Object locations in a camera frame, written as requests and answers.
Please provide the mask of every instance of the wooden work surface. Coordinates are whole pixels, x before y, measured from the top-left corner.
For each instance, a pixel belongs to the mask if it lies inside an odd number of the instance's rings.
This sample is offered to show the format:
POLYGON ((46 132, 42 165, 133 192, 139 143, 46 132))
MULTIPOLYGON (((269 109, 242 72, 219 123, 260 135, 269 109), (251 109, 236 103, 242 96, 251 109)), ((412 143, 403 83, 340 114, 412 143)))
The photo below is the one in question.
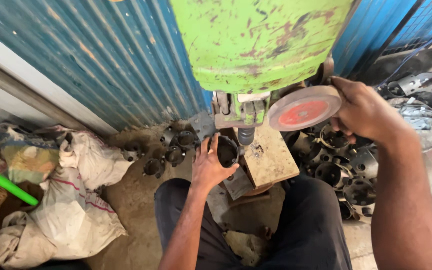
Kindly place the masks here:
POLYGON ((255 188, 300 174, 283 136, 269 126, 267 118, 261 126, 256 127, 254 141, 245 145, 244 150, 244 159, 255 188))

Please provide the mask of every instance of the left hand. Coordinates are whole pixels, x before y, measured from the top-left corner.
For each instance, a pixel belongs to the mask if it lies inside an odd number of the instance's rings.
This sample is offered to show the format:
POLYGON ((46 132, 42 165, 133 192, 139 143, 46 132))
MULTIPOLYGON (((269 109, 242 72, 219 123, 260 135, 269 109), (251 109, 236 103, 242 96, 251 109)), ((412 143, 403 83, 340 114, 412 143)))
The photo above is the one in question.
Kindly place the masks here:
POLYGON ((234 174, 240 166, 236 163, 229 168, 224 168, 219 163, 218 137, 219 134, 215 133, 209 151, 207 151, 209 138, 205 138, 201 146, 196 149, 192 162, 191 186, 207 194, 214 186, 234 174))

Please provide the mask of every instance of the blue wire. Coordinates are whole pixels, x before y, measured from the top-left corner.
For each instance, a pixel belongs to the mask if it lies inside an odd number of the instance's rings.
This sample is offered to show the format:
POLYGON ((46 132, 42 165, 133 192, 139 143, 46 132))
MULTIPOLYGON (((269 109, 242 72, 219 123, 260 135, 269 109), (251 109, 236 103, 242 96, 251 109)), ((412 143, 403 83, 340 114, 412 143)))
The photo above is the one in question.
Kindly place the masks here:
POLYGON ((413 56, 415 56, 419 51, 421 51, 422 49, 424 49, 428 44, 432 43, 432 38, 430 40, 428 40, 426 43, 424 43, 424 45, 422 45, 421 47, 417 48, 416 50, 414 50, 414 52, 411 52, 410 54, 408 54, 403 61, 401 62, 401 64, 398 66, 398 68, 396 68, 396 70, 389 75, 389 77, 387 77, 384 81, 382 81, 380 84, 378 84, 378 86, 376 86, 376 88, 381 87, 382 85, 384 85, 392 76, 394 76, 394 74, 396 74, 396 72, 398 72, 398 70, 413 56))

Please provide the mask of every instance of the blue corrugated metal sheet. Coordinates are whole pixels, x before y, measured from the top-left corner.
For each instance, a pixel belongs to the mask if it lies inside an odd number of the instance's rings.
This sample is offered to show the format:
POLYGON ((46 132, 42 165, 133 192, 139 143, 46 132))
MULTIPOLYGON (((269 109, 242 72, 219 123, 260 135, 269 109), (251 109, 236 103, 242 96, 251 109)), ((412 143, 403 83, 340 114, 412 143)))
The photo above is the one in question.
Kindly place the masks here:
POLYGON ((381 48, 416 0, 362 0, 333 48, 334 73, 347 77, 381 48))
POLYGON ((208 108, 166 0, 0 1, 0 41, 117 130, 208 108))
POLYGON ((432 0, 425 0, 383 55, 417 49, 432 38, 432 0))

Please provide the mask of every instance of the green machine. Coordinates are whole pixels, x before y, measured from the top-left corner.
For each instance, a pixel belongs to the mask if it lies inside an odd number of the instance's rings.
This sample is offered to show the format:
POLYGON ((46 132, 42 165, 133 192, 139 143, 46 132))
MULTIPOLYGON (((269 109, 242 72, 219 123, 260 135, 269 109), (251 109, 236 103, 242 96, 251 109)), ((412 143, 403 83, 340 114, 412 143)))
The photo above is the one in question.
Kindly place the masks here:
POLYGON ((295 130, 339 108, 340 101, 321 99, 335 89, 301 88, 303 80, 331 72, 330 52, 354 2, 171 0, 193 74, 214 92, 216 127, 251 132, 268 114, 270 123, 283 126, 273 128, 295 130), (273 103, 277 113, 269 112, 273 103))

